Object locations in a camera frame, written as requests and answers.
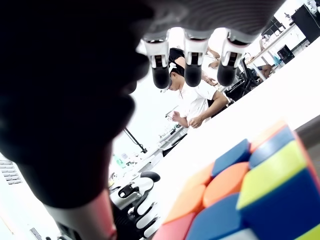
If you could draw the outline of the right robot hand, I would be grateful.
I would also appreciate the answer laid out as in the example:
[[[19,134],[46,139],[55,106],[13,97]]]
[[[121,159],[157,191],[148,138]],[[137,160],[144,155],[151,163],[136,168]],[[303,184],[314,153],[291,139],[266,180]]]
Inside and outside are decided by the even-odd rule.
[[[169,83],[167,31],[185,31],[188,82],[217,28],[233,52],[254,41],[281,0],[3,0],[0,151],[72,240],[123,239],[106,189],[113,139],[148,71]]]

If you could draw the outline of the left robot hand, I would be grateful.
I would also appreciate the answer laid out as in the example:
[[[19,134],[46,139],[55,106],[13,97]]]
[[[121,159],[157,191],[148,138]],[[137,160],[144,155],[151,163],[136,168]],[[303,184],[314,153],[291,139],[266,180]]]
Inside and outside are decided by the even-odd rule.
[[[160,179],[157,173],[146,171],[110,190],[118,240],[146,240],[159,229],[159,206],[151,191]]]

